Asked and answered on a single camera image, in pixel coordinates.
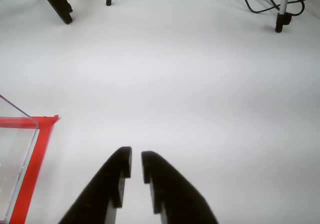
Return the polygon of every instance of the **white surface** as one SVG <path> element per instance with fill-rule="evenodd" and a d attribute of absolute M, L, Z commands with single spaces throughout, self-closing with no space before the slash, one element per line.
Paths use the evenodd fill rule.
<path fill-rule="evenodd" d="M 69 0 L 65 25 L 46 0 L 0 0 L 2 95 L 61 116 L 26 223 L 58 223 L 131 146 L 117 224 L 160 223 L 145 150 L 185 175 L 221 224 L 318 224 L 319 0 L 282 34 L 276 11 L 252 14 L 243 0 L 105 1 Z"/>

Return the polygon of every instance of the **black rubber foot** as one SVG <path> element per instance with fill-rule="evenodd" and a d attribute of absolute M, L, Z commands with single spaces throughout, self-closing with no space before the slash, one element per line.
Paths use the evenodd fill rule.
<path fill-rule="evenodd" d="M 277 24 L 277 25 L 275 26 L 275 31 L 276 31 L 277 33 L 281 33 L 283 27 L 284 27 L 283 25 Z"/>
<path fill-rule="evenodd" d="M 284 25 L 289 25 L 292 19 L 292 14 L 291 13 L 285 13 L 285 14 L 279 14 L 276 18 L 276 26 L 275 26 L 275 31 L 277 33 L 282 32 L 282 28 Z"/>
<path fill-rule="evenodd" d="M 106 0 L 107 2 L 105 3 L 107 6 L 111 5 L 111 0 Z"/>

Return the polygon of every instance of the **red edge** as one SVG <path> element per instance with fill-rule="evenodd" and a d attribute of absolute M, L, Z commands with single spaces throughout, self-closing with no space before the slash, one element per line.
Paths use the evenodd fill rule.
<path fill-rule="evenodd" d="M 49 136 L 53 124 L 58 120 L 58 117 L 58 115 L 54 117 L 33 117 L 38 121 L 39 135 L 25 172 L 9 224 L 24 224 L 26 221 Z M 30 118 L 0 117 L 0 127 L 2 128 L 36 128 L 36 126 L 35 122 Z"/>

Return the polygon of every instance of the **white backdrop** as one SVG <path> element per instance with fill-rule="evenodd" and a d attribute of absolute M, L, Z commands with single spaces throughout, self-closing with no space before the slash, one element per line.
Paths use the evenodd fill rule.
<path fill-rule="evenodd" d="M 146 150 L 194 184 L 221 224 L 318 224 L 319 0 L 282 34 L 276 11 L 252 14 L 243 0 L 112 1 L 69 0 L 65 25 L 46 0 L 0 0 L 1 94 L 61 117 L 26 223 L 58 223 L 131 146 L 117 224 L 160 223 Z"/>

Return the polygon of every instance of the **transparent container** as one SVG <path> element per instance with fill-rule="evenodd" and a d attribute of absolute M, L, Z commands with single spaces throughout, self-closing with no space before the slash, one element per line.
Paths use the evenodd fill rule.
<path fill-rule="evenodd" d="M 35 128 L 22 128 L 26 119 L 34 122 Z M 37 129 L 35 119 L 0 95 L 0 224 L 10 221 L 35 147 Z"/>

